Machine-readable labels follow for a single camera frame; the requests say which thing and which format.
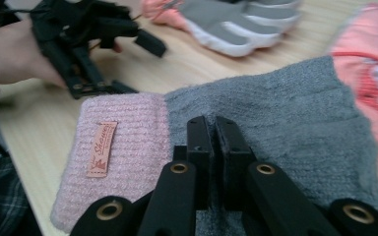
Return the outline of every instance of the gold grommet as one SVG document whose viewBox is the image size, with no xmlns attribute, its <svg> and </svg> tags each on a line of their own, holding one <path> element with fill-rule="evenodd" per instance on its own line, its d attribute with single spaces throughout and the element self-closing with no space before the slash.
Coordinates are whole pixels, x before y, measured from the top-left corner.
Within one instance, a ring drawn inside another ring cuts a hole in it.
<svg viewBox="0 0 378 236">
<path fill-rule="evenodd" d="M 115 211 L 113 213 L 106 213 L 104 212 L 108 207 L 114 207 Z M 112 202 L 109 204 L 105 204 L 103 206 L 100 206 L 100 208 L 96 212 L 96 217 L 100 220 L 109 220 L 113 219 L 116 216 L 118 216 L 122 212 L 122 204 L 119 202 Z"/>
<path fill-rule="evenodd" d="M 185 173 L 186 171 L 188 171 L 188 166 L 185 165 L 185 164 L 182 164 L 182 163 L 177 163 L 177 164 L 170 166 L 170 170 L 173 173 L 182 174 L 182 173 Z"/>
<path fill-rule="evenodd" d="M 357 222 L 363 224 L 371 224 L 374 222 L 373 215 L 367 209 L 361 206 L 345 205 L 343 206 L 343 211 L 348 217 L 352 218 Z"/>
<path fill-rule="evenodd" d="M 259 164 L 256 168 L 262 174 L 275 174 L 276 172 L 275 168 L 268 164 Z"/>
</svg>

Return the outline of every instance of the pink knit cuff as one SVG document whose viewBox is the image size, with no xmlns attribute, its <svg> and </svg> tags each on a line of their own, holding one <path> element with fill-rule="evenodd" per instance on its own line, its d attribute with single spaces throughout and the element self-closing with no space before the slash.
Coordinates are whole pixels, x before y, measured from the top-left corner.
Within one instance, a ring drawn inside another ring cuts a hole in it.
<svg viewBox="0 0 378 236">
<path fill-rule="evenodd" d="M 107 176 L 87 177 L 100 122 L 117 122 Z M 105 95 L 86 100 L 70 157 L 51 213 L 52 223 L 70 232 L 96 200 L 114 195 L 135 202 L 151 191 L 170 161 L 167 110 L 151 93 Z"/>
</svg>

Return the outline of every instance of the knit hat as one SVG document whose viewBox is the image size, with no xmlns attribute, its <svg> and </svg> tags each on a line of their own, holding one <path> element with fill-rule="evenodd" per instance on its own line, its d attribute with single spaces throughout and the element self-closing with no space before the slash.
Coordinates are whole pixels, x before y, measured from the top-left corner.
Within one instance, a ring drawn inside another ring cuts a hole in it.
<svg viewBox="0 0 378 236">
<path fill-rule="evenodd" d="M 331 48 L 339 76 L 354 92 L 378 142 L 378 4 L 362 7 Z"/>
<path fill-rule="evenodd" d="M 186 122 L 201 115 L 210 128 L 218 115 L 235 121 L 255 154 L 281 167 L 314 204 L 352 198 L 378 209 L 377 148 L 369 122 L 326 56 L 166 95 L 88 99 L 51 214 L 54 225 L 69 232 L 94 201 L 117 195 L 134 202 L 152 190 L 172 148 L 186 145 Z M 106 121 L 117 122 L 107 176 L 87 177 L 94 134 Z M 217 203 L 197 212 L 196 230 L 245 234 L 240 213 Z"/>
</svg>

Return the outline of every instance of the leather label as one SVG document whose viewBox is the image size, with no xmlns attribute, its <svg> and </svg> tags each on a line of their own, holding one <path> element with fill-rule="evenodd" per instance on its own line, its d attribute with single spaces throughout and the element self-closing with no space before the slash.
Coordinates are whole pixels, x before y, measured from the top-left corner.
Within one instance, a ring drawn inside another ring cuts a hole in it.
<svg viewBox="0 0 378 236">
<path fill-rule="evenodd" d="M 109 154 L 117 122 L 101 122 L 92 144 L 88 177 L 103 178 L 107 175 Z"/>
</svg>

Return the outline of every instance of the gray knit fabric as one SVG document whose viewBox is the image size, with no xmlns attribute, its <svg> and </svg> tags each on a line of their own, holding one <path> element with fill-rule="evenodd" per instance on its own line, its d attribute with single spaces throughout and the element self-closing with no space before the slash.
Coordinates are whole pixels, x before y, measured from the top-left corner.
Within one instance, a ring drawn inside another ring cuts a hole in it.
<svg viewBox="0 0 378 236">
<path fill-rule="evenodd" d="M 353 198 L 378 209 L 377 147 L 331 57 L 273 73 L 224 79 L 166 96 L 172 146 L 186 144 L 186 122 L 234 120 L 256 155 L 281 167 L 313 203 Z M 244 235 L 240 213 L 217 205 L 197 214 L 197 235 Z"/>
</svg>

